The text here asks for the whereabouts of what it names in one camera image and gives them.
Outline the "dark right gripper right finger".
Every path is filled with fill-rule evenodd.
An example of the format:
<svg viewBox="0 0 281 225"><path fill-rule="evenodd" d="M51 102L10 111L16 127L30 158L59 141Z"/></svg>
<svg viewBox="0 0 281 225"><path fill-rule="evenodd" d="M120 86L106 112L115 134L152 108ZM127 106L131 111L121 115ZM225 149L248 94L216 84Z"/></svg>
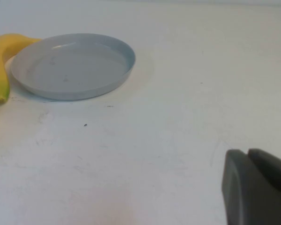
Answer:
<svg viewBox="0 0 281 225"><path fill-rule="evenodd" d="M248 157L265 179L281 192L281 159L261 149L249 149Z"/></svg>

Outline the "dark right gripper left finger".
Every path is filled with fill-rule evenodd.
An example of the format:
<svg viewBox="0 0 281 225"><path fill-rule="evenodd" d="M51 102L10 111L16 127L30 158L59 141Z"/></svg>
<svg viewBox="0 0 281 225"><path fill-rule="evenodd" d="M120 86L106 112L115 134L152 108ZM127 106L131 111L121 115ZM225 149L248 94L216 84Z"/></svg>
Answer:
<svg viewBox="0 0 281 225"><path fill-rule="evenodd" d="M281 192L241 150L228 150L222 194L229 225L281 225Z"/></svg>

